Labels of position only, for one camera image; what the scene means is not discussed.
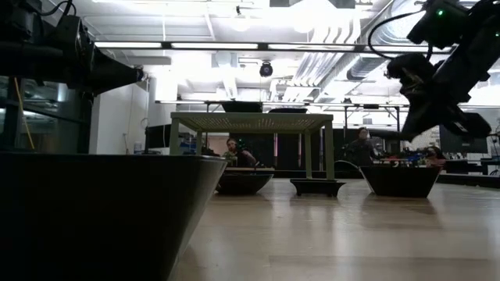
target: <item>cable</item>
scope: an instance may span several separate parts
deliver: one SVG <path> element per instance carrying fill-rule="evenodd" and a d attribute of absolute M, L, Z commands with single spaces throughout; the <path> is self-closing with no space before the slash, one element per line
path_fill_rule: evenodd
<path fill-rule="evenodd" d="M 26 119 L 26 116 L 24 116 L 23 99 L 21 98 L 21 93 L 19 91 L 19 84 L 17 83 L 17 78 L 15 77 L 14 77 L 14 84 L 16 85 L 17 99 L 19 100 L 19 107 L 21 108 L 21 114 L 23 115 L 24 126 L 26 127 L 26 133 L 28 134 L 28 139 L 30 139 L 31 149 L 34 150 L 34 144 L 33 144 L 33 139 L 31 138 L 30 127 L 28 126 L 28 120 Z"/>
<path fill-rule="evenodd" d="M 429 44 L 429 45 L 427 46 L 427 54 L 426 54 L 426 56 L 425 56 L 425 58 L 426 58 L 427 60 L 430 60 L 430 57 L 432 56 L 432 51 L 433 51 L 433 48 L 434 48 L 434 46 L 433 46 L 432 44 Z"/>
<path fill-rule="evenodd" d="M 73 4 L 73 0 L 67 0 L 67 1 L 62 1 L 60 2 L 59 4 L 57 4 L 52 10 L 48 11 L 48 12 L 40 12 L 40 11 L 36 11 L 36 13 L 39 15 L 39 16 L 51 16 L 53 15 L 55 12 L 57 12 L 57 10 L 59 9 L 59 7 L 62 5 L 62 4 L 65 4 L 66 3 L 66 8 L 64 9 L 64 11 L 62 12 L 62 16 L 67 16 L 68 13 L 70 13 L 70 8 L 73 7 L 73 11 L 74 11 L 74 16 L 77 14 L 77 7 Z"/>
<path fill-rule="evenodd" d="M 123 133 L 123 140 L 125 141 L 125 154 L 129 155 L 130 151 L 128 150 L 127 137 L 128 135 L 126 133 Z"/>
<path fill-rule="evenodd" d="M 404 14 L 401 14 L 401 15 L 397 15 L 397 16 L 393 16 L 391 18 L 388 18 L 388 19 L 385 19 L 385 20 L 382 20 L 381 22 L 379 22 L 375 27 L 372 28 L 372 30 L 370 31 L 370 33 L 368 34 L 368 48 L 370 48 L 370 50 L 372 50 L 372 52 L 375 54 L 375 55 L 378 55 L 382 58 L 385 58 L 385 59 L 393 59 L 392 57 L 388 56 L 388 55 L 384 55 L 382 54 L 381 52 L 375 50 L 375 48 L 372 46 L 372 36 L 373 34 L 375 33 L 375 31 L 383 26 L 384 24 L 386 23 L 390 23 L 391 21 L 393 20 L 399 20 L 399 19 L 402 19 L 404 17 L 407 17 L 407 16 L 411 16 L 411 15 L 415 15 L 416 13 L 418 12 L 421 12 L 421 11 L 417 11 L 417 12 L 407 12 L 407 13 L 404 13 Z"/>

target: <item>black tray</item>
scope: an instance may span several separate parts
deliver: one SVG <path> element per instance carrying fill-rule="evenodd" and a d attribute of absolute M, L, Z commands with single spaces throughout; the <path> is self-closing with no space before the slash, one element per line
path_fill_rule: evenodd
<path fill-rule="evenodd" d="M 220 158 L 0 154 L 0 280 L 165 281 Z"/>

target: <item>black planter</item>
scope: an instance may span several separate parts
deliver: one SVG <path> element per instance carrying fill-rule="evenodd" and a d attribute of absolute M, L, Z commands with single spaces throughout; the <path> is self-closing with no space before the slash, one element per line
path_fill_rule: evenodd
<path fill-rule="evenodd" d="M 325 179 L 291 179 L 290 182 L 297 190 L 297 196 L 302 194 L 326 194 L 328 197 L 337 197 L 338 190 L 345 184 L 336 180 Z"/>
<path fill-rule="evenodd" d="M 223 174 L 217 192 L 226 195 L 251 195 L 261 190 L 273 175 Z"/>
<path fill-rule="evenodd" d="M 440 168 L 360 167 L 376 195 L 392 197 L 427 197 L 438 178 Z"/>
<path fill-rule="evenodd" d="M 0 154 L 1 280 L 168 280 L 218 158 Z"/>

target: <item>table leg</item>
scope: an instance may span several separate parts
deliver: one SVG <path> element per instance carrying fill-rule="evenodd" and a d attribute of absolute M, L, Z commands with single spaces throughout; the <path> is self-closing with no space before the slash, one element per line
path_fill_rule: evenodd
<path fill-rule="evenodd" d="M 335 179 L 334 170 L 334 130 L 331 122 L 325 124 L 325 152 L 327 164 L 327 180 Z"/>
<path fill-rule="evenodd" d="M 311 163 L 311 132 L 306 131 L 305 137 L 305 176 L 308 179 L 313 178 L 313 168 Z"/>
<path fill-rule="evenodd" d="M 180 155 L 179 148 L 179 119 L 173 118 L 170 127 L 170 155 Z"/>
<path fill-rule="evenodd" d="M 203 147 L 202 139 L 203 139 L 203 132 L 202 131 L 196 132 L 196 155 L 202 154 L 202 147 Z"/>

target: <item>camera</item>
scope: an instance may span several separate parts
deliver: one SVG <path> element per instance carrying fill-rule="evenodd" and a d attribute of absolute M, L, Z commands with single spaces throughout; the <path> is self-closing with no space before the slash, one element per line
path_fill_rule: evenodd
<path fill-rule="evenodd" d="M 261 77 L 269 77 L 273 75 L 273 67 L 271 66 L 271 62 L 263 62 L 262 66 L 260 66 L 259 74 Z"/>

